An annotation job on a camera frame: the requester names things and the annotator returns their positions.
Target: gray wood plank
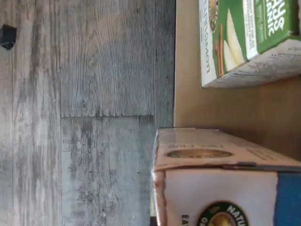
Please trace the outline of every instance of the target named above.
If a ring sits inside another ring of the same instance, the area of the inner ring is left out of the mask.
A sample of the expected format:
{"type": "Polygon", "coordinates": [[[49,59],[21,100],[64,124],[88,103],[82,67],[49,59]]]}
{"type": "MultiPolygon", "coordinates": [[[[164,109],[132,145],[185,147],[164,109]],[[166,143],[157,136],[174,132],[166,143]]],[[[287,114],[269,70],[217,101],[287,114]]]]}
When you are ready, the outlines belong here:
{"type": "Polygon", "coordinates": [[[148,226],[153,116],[62,120],[64,226],[148,226]]]}
{"type": "Polygon", "coordinates": [[[15,7],[13,225],[60,226],[59,5],[24,0],[15,7]]]}
{"type": "MultiPolygon", "coordinates": [[[[15,25],[12,4],[1,3],[0,23],[15,25]]],[[[13,223],[12,52],[0,47],[0,226],[13,223]]]]}
{"type": "Polygon", "coordinates": [[[154,1],[154,105],[156,128],[173,126],[175,2],[175,0],[154,1]]]}
{"type": "Polygon", "coordinates": [[[152,1],[62,0],[62,116],[153,115],[152,1]]]}

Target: round logo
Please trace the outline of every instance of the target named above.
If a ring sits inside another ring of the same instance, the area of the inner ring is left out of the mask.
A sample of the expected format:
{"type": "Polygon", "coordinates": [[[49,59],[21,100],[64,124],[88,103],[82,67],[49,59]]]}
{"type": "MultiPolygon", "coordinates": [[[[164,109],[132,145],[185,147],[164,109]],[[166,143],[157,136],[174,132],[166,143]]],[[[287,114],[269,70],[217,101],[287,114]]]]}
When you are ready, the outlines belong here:
{"type": "Polygon", "coordinates": [[[197,226],[249,226],[249,222],[239,206],[222,201],[206,207],[197,226]]]}
{"type": "Polygon", "coordinates": [[[209,21],[211,31],[214,33],[218,18],[218,2],[219,0],[209,0],[209,21]]]}
{"type": "Polygon", "coordinates": [[[211,158],[225,158],[230,157],[233,154],[226,151],[214,150],[214,149],[185,149],[175,150],[167,154],[172,158],[196,158],[196,159],[211,159],[211,158]]]}

